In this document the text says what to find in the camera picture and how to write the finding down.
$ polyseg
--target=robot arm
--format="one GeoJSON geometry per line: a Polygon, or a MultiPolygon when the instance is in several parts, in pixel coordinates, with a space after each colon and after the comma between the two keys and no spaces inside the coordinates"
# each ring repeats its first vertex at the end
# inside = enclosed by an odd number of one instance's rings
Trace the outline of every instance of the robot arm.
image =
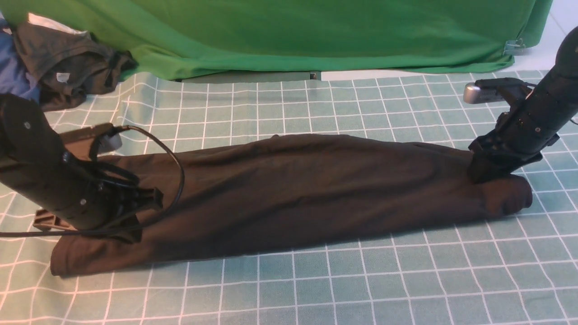
{"type": "Polygon", "coordinates": [[[495,128],[468,147],[468,176],[483,183],[540,161],[541,151],[559,139],[557,132],[578,113],[578,27],[562,42],[554,67],[533,89],[514,78],[478,80],[466,86],[469,104],[506,101],[508,112],[495,128]]]}
{"type": "Polygon", "coordinates": [[[147,224],[140,223],[136,214],[161,210],[162,193],[140,188],[132,173],[97,160],[98,153],[117,149],[115,137],[127,130],[151,137],[179,165],[181,185],[174,205],[184,185],[183,168],[148,132],[101,124],[58,134],[36,103],[0,95],[0,183],[43,208],[33,224],[42,232],[0,233],[0,237],[87,235],[139,242],[147,224]],[[48,232],[51,229],[61,231],[48,232]]]}

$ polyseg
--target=white floor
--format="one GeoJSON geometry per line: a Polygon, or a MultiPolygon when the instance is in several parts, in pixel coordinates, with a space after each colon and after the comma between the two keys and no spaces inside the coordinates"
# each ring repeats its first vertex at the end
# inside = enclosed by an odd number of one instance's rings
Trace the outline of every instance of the white floor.
{"type": "MultiPolygon", "coordinates": [[[[514,65],[504,71],[549,70],[566,35],[578,27],[578,0],[554,0],[540,43],[516,56],[514,65]]],[[[321,80],[372,79],[416,75],[396,70],[359,70],[322,72],[321,80]]]]}

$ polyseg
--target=folded garment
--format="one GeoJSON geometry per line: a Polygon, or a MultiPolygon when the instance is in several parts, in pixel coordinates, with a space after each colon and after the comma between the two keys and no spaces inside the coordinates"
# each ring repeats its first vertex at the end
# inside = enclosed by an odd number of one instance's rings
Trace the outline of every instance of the folded garment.
{"type": "MultiPolygon", "coordinates": [[[[304,134],[177,156],[186,171],[183,195],[165,219],[144,229],[141,242],[62,237],[52,274],[380,238],[496,219],[532,203],[524,178],[473,184],[469,152],[425,143],[304,134]]],[[[136,173],[142,187],[158,187],[165,206],[173,200],[179,171],[167,154],[101,159],[136,173]]]]}
{"type": "Polygon", "coordinates": [[[0,13],[0,93],[13,94],[38,103],[38,83],[18,57],[8,22],[0,13]]]}
{"type": "Polygon", "coordinates": [[[14,33],[16,50],[40,85],[42,110],[75,108],[89,94],[111,93],[121,74],[136,67],[121,53],[82,34],[24,22],[14,33]]]}

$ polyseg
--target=dark brown fabric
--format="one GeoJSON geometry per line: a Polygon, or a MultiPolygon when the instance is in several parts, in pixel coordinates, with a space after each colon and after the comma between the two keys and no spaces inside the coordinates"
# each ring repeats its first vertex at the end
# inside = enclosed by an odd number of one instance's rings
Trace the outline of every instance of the dark brown fabric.
{"type": "MultiPolygon", "coordinates": [[[[186,186],[176,210],[143,241],[63,237],[54,275],[143,264],[278,252],[516,213],[532,203],[518,176],[485,184],[466,177],[469,152],[347,135],[274,136],[178,154],[186,186]]],[[[157,186],[165,204],[179,177],[166,154],[106,157],[157,186]]],[[[144,220],[153,213],[140,215],[144,220]]]]}

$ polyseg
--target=green backdrop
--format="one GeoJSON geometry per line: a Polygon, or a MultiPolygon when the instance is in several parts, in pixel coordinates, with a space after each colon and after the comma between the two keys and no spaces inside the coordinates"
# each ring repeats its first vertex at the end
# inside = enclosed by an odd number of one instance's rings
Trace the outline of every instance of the green backdrop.
{"type": "Polygon", "coordinates": [[[538,43],[552,0],[0,0],[91,31],[148,71],[184,79],[227,70],[401,68],[488,72],[508,40],[538,43]]]}

